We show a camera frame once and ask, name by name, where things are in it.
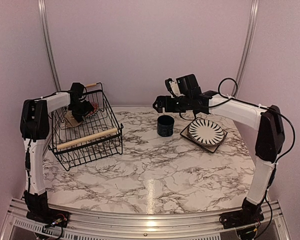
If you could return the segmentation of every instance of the black and white plate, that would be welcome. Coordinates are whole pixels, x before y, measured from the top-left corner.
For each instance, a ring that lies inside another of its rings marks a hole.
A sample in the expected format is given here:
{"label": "black and white plate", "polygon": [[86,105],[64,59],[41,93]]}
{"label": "black and white plate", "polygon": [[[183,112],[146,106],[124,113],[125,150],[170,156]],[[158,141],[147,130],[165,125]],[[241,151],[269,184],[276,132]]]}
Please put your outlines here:
{"label": "black and white plate", "polygon": [[189,136],[198,144],[212,147],[218,146],[223,142],[225,132],[213,121],[197,119],[189,125]]}

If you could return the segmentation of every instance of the marble surface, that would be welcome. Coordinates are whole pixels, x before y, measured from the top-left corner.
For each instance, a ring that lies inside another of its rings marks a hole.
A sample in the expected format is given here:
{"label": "marble surface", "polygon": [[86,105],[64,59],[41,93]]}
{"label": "marble surface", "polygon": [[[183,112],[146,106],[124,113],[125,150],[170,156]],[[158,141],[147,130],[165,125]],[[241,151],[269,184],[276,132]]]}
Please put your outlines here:
{"label": "marble surface", "polygon": [[177,214],[239,207],[254,163],[234,122],[199,114],[228,132],[215,153],[180,136],[190,123],[178,114],[174,134],[157,134],[158,114],[150,107],[114,107],[124,125],[123,155],[113,155],[65,171],[48,151],[43,161],[48,202],[113,213]]}

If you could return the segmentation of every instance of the black wire basket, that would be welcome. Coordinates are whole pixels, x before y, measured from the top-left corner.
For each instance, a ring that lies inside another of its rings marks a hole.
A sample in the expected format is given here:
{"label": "black wire basket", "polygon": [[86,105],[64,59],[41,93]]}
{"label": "black wire basket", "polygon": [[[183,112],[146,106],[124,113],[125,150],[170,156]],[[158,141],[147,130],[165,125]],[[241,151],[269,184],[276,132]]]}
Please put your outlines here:
{"label": "black wire basket", "polygon": [[[91,112],[80,125],[67,126],[65,119],[67,108],[51,113],[52,141],[49,150],[53,152],[66,171],[72,167],[123,153],[122,129],[124,126],[118,123],[104,94],[102,84],[99,82],[95,87],[98,89],[87,91],[82,96],[95,107],[95,111]],[[57,148],[60,144],[113,129],[117,131],[63,149]]]}

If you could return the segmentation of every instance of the wooden dowel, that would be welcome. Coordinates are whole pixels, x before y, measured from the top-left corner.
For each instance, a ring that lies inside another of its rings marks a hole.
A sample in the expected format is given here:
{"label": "wooden dowel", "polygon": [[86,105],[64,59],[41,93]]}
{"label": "wooden dowel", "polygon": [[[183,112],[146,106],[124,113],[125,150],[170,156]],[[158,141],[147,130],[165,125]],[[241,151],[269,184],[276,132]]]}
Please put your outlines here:
{"label": "wooden dowel", "polygon": [[94,87],[94,86],[97,86],[97,83],[90,83],[88,85],[85,85],[86,88],[91,88],[91,87]]}
{"label": "wooden dowel", "polygon": [[105,131],[98,132],[98,133],[95,133],[95,134],[92,134],[92,135],[89,135],[89,136],[84,136],[84,137],[81,137],[81,138],[78,138],[78,139],[75,139],[75,140],[72,140],[72,141],[68,141],[68,142],[59,144],[59,145],[56,146],[56,149],[57,150],[65,149],[65,148],[71,147],[73,145],[77,145],[77,144],[81,144],[81,143],[84,143],[84,142],[87,142],[87,141],[90,141],[90,140],[93,140],[93,139],[101,138],[101,137],[104,137],[104,136],[109,135],[109,134],[114,134],[116,132],[118,132],[118,129],[116,127],[111,128],[109,130],[105,130]]}

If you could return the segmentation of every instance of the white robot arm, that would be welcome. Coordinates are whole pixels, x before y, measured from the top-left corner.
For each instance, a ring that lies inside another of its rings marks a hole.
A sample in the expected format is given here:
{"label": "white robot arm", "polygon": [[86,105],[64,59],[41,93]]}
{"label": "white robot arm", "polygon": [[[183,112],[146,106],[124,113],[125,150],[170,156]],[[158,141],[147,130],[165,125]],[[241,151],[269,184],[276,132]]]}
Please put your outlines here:
{"label": "white robot arm", "polygon": [[73,83],[69,91],[24,101],[20,131],[25,149],[26,185],[24,200],[29,212],[27,218],[48,226],[66,227],[69,213],[49,208],[43,176],[43,148],[49,134],[49,113],[68,107],[77,122],[93,111],[90,102],[81,99],[85,86]]}
{"label": "white robot arm", "polygon": [[158,96],[153,108],[158,113],[163,109],[170,113],[213,114],[232,119],[258,131],[255,145],[256,166],[247,197],[242,210],[223,213],[220,222],[225,229],[240,227],[263,220],[261,211],[268,187],[272,184],[276,172],[276,160],[285,141],[280,110],[277,106],[257,106],[233,97],[222,96],[220,92],[201,92],[195,75],[171,78],[165,81],[171,96]]}

